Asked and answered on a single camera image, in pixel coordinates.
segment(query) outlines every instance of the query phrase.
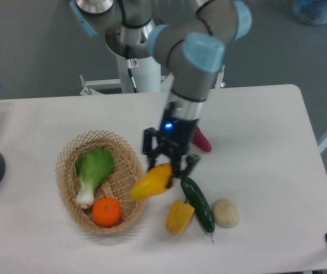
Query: steamed bun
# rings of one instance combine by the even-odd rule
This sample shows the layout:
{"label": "steamed bun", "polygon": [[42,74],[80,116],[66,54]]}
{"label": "steamed bun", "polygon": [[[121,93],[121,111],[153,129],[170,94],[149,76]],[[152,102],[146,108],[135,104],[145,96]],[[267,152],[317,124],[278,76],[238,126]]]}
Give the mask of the steamed bun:
{"label": "steamed bun", "polygon": [[219,227],[231,228],[239,221],[239,207],[231,199],[221,198],[216,200],[212,207],[212,212],[214,221]]}

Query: red chili pepper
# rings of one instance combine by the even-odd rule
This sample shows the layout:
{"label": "red chili pepper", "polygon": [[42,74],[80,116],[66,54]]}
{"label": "red chili pepper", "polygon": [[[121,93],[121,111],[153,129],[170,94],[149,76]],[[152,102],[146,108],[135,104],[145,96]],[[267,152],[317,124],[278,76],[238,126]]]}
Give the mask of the red chili pepper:
{"label": "red chili pepper", "polygon": [[199,129],[199,126],[196,126],[195,134],[191,140],[191,143],[196,145],[199,149],[210,152],[212,147],[209,143],[208,139],[204,136],[204,134]]}

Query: wicker basket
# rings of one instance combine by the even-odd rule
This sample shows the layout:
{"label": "wicker basket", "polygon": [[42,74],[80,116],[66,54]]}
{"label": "wicker basket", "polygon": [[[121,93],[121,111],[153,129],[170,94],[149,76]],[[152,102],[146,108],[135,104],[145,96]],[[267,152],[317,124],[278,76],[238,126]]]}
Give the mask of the wicker basket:
{"label": "wicker basket", "polygon": [[[81,209],[75,201],[79,191],[75,163],[80,154],[97,147],[109,150],[115,161],[114,171],[95,190],[95,200],[112,197],[118,200],[122,206],[121,220],[117,225],[110,228],[98,226],[92,219],[92,207]],[[56,180],[64,206],[77,224],[98,234],[121,231],[132,224],[140,215],[145,201],[132,200],[130,191],[143,176],[142,165],[131,146],[123,138],[107,131],[90,131],[88,134],[79,135],[77,139],[67,144],[56,164]]]}

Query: orange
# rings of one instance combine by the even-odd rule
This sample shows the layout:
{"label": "orange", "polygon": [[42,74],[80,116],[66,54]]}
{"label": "orange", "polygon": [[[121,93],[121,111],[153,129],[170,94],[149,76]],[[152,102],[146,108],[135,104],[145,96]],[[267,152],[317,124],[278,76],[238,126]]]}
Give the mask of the orange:
{"label": "orange", "polygon": [[112,227],[122,215],[122,207],[114,198],[101,198],[92,209],[92,217],[102,227]]}

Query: green cucumber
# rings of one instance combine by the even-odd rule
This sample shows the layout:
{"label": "green cucumber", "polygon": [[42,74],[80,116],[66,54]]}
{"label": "green cucumber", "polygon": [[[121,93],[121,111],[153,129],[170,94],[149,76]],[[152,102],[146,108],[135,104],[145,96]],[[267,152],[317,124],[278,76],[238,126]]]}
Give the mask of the green cucumber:
{"label": "green cucumber", "polygon": [[195,214],[203,228],[207,232],[212,233],[215,229],[213,213],[200,187],[194,180],[187,177],[181,180],[181,188],[195,209]]}

